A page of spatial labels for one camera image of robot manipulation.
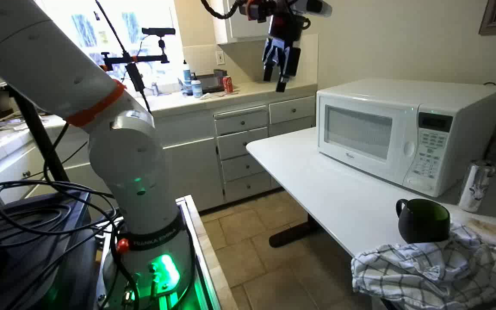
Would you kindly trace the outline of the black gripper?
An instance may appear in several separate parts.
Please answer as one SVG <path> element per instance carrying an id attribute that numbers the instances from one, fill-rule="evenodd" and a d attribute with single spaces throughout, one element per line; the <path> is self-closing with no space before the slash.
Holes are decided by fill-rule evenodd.
<path id="1" fill-rule="evenodd" d="M 263 42 L 261 63 L 263 80 L 270 80 L 277 60 L 278 80 L 275 89 L 285 91 L 287 80 L 296 73 L 301 49 L 296 42 L 301 30 L 309 27 L 308 13 L 332 13 L 325 0 L 247 0 L 246 16 L 249 20 L 270 20 Z"/>

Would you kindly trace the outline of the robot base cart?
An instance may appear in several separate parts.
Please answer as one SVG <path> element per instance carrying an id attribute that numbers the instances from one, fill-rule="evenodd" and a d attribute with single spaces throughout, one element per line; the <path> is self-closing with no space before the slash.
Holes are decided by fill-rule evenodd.
<path id="1" fill-rule="evenodd" d="M 106 228 L 98 310 L 237 310 L 228 282 L 189 194 L 156 246 L 139 251 L 122 218 Z"/>

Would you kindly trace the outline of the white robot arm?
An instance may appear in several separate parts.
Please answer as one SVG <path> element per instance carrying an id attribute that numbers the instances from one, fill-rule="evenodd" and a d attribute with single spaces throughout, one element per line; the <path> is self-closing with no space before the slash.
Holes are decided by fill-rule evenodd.
<path id="1" fill-rule="evenodd" d="M 129 247 L 115 261 L 134 297 L 180 295 L 192 277 L 191 240 L 151 111 L 32 0 L 0 0 L 0 77 L 89 134 L 89 163 L 123 215 Z"/>

